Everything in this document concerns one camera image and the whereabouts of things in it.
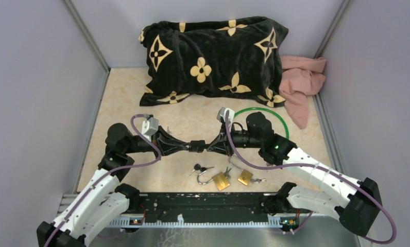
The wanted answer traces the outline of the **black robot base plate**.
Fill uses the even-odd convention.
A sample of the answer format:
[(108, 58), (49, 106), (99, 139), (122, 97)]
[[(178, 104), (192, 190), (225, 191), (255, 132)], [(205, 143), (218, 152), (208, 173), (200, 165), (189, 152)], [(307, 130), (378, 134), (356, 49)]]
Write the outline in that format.
[(278, 192), (142, 192), (133, 207), (110, 227), (140, 228), (296, 228), (307, 209), (290, 206)]

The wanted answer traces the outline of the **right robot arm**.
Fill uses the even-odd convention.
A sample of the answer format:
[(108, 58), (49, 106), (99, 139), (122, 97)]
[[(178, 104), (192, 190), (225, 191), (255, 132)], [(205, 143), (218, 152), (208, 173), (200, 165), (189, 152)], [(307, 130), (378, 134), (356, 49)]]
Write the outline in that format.
[(358, 180), (342, 174), (316, 160), (293, 141), (275, 133), (271, 122), (261, 112), (248, 115), (245, 131), (233, 129), (235, 112), (221, 108), (219, 135), (208, 147), (213, 152), (218, 143), (227, 155), (238, 155), (238, 148), (257, 148), (259, 156), (269, 164), (255, 169), (286, 169), (320, 189), (319, 192), (291, 185), (277, 197), (277, 207), (283, 212), (293, 208), (307, 209), (338, 220), (348, 231), (365, 237), (380, 213), (382, 199), (379, 186), (371, 178)]

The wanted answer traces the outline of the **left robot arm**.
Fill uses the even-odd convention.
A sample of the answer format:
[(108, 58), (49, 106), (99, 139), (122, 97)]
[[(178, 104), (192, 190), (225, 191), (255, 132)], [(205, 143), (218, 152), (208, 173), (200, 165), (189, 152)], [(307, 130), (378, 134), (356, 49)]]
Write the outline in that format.
[(137, 167), (129, 154), (152, 152), (156, 158), (144, 164), (150, 166), (193, 146), (169, 135), (153, 118), (144, 121), (136, 135), (123, 123), (115, 123), (105, 142), (106, 153), (83, 191), (51, 223), (43, 221), (38, 226), (39, 246), (89, 246), (123, 213), (138, 214), (132, 225), (142, 226), (148, 209), (145, 199), (137, 188), (122, 182)]

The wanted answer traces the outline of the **black headed keys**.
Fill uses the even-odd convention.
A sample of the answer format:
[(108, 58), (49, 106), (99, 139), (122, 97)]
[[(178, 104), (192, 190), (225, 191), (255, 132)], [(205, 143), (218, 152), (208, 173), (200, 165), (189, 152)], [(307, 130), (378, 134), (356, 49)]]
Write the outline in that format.
[(202, 173), (210, 169), (213, 169), (213, 167), (202, 167), (200, 164), (195, 164), (189, 175), (192, 175), (195, 172)]

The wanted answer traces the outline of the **black u-lock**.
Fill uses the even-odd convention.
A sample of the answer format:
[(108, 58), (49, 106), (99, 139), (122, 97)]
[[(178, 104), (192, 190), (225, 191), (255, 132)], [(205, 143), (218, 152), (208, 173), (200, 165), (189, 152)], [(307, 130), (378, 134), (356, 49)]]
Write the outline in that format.
[(187, 146), (189, 152), (202, 153), (209, 145), (206, 144), (205, 140), (192, 140)]

